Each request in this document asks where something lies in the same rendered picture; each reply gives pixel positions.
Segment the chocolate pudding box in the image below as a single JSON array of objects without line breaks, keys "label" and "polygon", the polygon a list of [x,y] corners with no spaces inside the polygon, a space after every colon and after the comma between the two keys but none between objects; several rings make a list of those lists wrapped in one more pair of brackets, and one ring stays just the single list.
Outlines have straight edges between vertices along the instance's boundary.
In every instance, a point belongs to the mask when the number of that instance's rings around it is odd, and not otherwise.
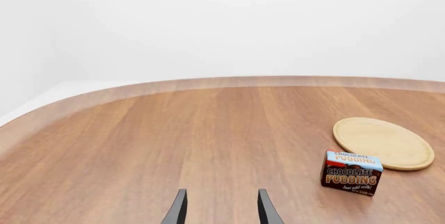
[{"label": "chocolate pudding box", "polygon": [[374,196],[383,166],[377,157],[327,150],[321,168],[321,185]]}]

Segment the round pale wooden plate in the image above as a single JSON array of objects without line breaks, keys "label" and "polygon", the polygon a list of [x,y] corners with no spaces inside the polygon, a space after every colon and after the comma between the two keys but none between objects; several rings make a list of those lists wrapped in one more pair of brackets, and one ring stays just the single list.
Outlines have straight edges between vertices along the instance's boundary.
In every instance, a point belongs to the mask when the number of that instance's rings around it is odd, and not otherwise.
[{"label": "round pale wooden plate", "polygon": [[386,169],[418,171],[432,165],[430,144],[413,131],[372,118],[346,118],[334,124],[332,133],[345,151],[377,157]]}]

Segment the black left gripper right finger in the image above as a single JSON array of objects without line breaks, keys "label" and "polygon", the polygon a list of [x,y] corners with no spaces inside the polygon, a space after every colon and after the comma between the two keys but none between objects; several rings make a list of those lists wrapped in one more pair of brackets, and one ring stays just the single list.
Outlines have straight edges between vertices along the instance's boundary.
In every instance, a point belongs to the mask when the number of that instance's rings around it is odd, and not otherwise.
[{"label": "black left gripper right finger", "polygon": [[266,189],[258,190],[257,209],[260,224],[284,224]]}]

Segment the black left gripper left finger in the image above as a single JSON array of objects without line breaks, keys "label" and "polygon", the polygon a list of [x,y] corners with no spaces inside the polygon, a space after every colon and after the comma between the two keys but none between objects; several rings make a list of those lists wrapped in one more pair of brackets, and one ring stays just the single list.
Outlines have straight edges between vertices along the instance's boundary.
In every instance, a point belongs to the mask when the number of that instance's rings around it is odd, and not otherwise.
[{"label": "black left gripper left finger", "polygon": [[187,190],[179,189],[161,224],[185,224],[188,209]]}]

